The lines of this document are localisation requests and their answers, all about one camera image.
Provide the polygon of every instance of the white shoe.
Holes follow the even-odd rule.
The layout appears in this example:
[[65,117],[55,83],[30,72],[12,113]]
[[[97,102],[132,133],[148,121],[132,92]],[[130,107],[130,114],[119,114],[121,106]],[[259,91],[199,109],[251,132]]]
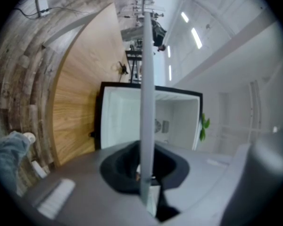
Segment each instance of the white shoe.
[[30,145],[33,144],[33,143],[35,143],[36,137],[34,136],[33,133],[26,132],[26,133],[24,133],[23,135],[28,138],[28,140],[29,140],[29,142],[30,142]]

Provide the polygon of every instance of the wooden panel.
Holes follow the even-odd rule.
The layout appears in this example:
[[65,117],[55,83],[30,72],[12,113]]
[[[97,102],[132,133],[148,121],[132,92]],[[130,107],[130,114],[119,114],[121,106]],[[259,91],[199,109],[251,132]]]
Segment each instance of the wooden panel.
[[88,135],[94,130],[96,96],[102,81],[119,81],[119,61],[127,64],[111,4],[82,29],[57,72],[52,112],[57,165],[94,151],[94,140]]

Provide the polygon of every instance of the white pole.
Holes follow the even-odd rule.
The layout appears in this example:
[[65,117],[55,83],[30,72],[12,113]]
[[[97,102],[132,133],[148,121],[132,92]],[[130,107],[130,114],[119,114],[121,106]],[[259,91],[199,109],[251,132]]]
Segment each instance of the white pole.
[[154,66],[152,23],[149,12],[144,13],[142,80],[141,80],[141,200],[147,205],[154,160]]

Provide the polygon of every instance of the green plant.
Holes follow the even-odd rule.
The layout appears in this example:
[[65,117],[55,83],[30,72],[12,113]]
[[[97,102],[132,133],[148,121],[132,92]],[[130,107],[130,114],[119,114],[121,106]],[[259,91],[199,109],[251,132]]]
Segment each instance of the green plant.
[[210,119],[208,118],[206,120],[205,114],[203,113],[202,114],[202,129],[200,131],[200,136],[199,136],[200,141],[203,141],[206,138],[206,130],[205,129],[207,129],[209,127],[209,124],[210,124]]

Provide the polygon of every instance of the ceiling light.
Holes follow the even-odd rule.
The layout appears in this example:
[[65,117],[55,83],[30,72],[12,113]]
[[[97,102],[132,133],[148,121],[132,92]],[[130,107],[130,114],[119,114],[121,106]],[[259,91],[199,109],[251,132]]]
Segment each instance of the ceiling light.
[[169,56],[169,58],[171,57],[170,46],[168,46],[168,56]]
[[200,49],[201,47],[202,47],[202,43],[201,43],[201,41],[200,41],[200,38],[199,38],[199,36],[198,36],[198,34],[197,34],[197,32],[196,32],[196,29],[195,28],[192,28],[192,34],[193,34],[193,37],[194,37],[194,39],[195,39],[195,42],[196,42],[196,44],[197,44],[197,47],[198,47],[198,49]]
[[185,20],[186,23],[189,22],[189,18],[187,17],[187,15],[184,12],[181,13],[181,16],[183,17],[183,19]]
[[169,65],[169,80],[172,80],[172,67]]

